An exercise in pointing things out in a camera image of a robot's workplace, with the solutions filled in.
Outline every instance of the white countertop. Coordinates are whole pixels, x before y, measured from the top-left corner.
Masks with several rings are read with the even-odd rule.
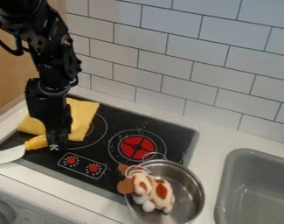
[[[219,181],[225,157],[230,151],[250,148],[284,158],[283,143],[174,115],[81,87],[74,88],[72,93],[117,108],[183,125],[199,132],[199,139],[189,169],[202,181],[206,202],[203,212],[193,222],[195,224],[215,223],[213,211],[218,195]],[[17,127],[26,113],[25,103],[22,102],[0,117],[0,140]],[[0,187],[7,193],[13,193],[23,200],[34,200],[37,205],[47,207],[78,223],[132,224],[125,206],[19,164],[0,165]]]

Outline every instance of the black stovetop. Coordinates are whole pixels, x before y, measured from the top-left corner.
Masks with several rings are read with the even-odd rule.
[[[32,137],[16,131],[0,143],[0,150]],[[138,165],[165,156],[187,165],[196,141],[195,130],[100,105],[83,143],[69,142],[66,151],[31,150],[23,159],[56,172],[56,176],[64,174],[117,193],[117,183],[122,179],[117,171],[119,163]]]

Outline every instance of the silver pot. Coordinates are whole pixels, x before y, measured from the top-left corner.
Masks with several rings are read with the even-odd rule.
[[[204,188],[198,177],[186,167],[168,161],[151,160],[140,164],[151,171],[151,175],[168,180],[174,189],[176,202],[170,214],[155,210],[145,213],[136,205],[131,194],[125,201],[135,224],[186,224],[195,220],[204,207]]]

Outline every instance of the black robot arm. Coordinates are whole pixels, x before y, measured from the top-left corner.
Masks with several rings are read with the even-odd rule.
[[[45,125],[50,149],[65,150],[72,124],[66,94],[78,84],[81,71],[66,24],[47,0],[0,0],[0,29],[14,35],[17,45],[10,49],[0,39],[4,50],[31,54],[39,78],[25,88],[29,114]]]

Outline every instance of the sink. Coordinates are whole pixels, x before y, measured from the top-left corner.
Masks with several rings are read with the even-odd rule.
[[[234,150],[225,160],[217,224],[284,224],[284,158]]]

